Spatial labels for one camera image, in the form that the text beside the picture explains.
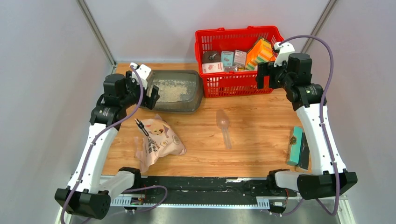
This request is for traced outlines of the black bag clip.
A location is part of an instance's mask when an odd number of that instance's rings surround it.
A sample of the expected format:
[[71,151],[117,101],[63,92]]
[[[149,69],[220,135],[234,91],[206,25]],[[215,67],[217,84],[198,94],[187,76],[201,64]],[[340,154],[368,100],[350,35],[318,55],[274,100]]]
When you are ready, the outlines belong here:
[[138,128],[140,129],[140,131],[146,136],[149,137],[149,133],[148,131],[145,129],[145,125],[139,120],[139,119],[134,119]]

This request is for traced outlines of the pink cat litter bag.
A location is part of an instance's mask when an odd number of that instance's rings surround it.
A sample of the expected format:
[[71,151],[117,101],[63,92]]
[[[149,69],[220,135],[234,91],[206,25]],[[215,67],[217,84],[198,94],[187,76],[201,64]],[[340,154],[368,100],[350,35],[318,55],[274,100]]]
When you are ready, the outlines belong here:
[[140,161],[140,171],[145,173],[149,167],[154,165],[159,158],[171,155],[186,154],[186,147],[179,136],[173,131],[169,124],[158,114],[151,119],[140,120],[149,133],[149,137],[143,135],[142,150],[136,152]]

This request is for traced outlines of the clear plastic scoop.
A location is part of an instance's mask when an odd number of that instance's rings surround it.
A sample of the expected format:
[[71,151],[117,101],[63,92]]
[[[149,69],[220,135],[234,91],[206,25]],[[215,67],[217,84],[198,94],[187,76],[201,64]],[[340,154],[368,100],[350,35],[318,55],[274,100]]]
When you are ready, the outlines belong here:
[[220,128],[222,131],[223,140],[224,140],[226,149],[231,149],[232,144],[231,144],[231,139],[230,139],[230,135],[229,135],[229,131],[228,131],[230,121],[229,121],[229,117],[226,115],[224,110],[221,110],[221,109],[217,110],[216,123],[217,123],[218,128]]

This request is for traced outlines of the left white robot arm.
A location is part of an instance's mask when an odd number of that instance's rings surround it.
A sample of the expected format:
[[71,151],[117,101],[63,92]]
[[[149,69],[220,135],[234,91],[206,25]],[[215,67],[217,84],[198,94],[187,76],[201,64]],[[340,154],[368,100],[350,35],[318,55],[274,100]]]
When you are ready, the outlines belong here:
[[66,188],[58,188],[55,200],[62,207],[60,222],[65,223],[65,215],[103,219],[110,208],[112,199],[128,190],[132,194],[141,191],[143,182],[136,168],[122,167],[118,173],[104,183],[100,183],[103,166],[110,146],[119,132],[122,122],[144,106],[153,109],[159,99],[158,87],[147,95],[147,80],[150,71],[132,69],[123,74],[106,76],[104,92],[91,112],[89,133],[78,166]]

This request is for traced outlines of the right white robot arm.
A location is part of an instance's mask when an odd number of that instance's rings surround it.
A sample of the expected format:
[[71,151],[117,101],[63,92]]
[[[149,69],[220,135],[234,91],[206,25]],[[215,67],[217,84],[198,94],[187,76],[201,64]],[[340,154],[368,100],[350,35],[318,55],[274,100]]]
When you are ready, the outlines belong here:
[[339,198],[357,181],[342,161],[332,137],[326,102],[321,99],[324,89],[311,82],[312,59],[308,54],[292,53],[281,65],[275,62],[258,63],[256,82],[264,87],[282,88],[302,124],[311,158],[311,174],[286,169],[270,171],[267,191],[276,196],[284,189],[300,193],[303,199]]

